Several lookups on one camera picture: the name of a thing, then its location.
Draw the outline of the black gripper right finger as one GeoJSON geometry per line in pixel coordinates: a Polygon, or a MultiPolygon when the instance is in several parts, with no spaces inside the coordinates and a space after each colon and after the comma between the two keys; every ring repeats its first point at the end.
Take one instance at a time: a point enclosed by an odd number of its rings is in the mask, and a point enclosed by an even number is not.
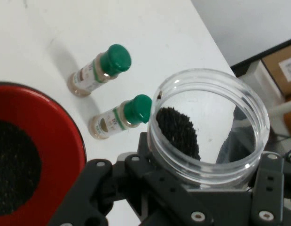
{"type": "Polygon", "coordinates": [[[251,222],[255,226],[283,224],[283,159],[275,153],[262,154],[252,192],[251,222]]]}

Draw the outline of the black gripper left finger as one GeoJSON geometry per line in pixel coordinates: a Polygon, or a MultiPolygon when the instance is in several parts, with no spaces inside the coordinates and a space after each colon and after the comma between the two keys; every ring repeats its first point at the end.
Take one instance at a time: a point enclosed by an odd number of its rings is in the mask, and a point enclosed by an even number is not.
{"type": "Polygon", "coordinates": [[[143,226],[212,226],[211,212],[164,169],[140,153],[124,153],[115,164],[86,163],[49,221],[51,226],[106,226],[114,202],[126,200],[143,226]]]}

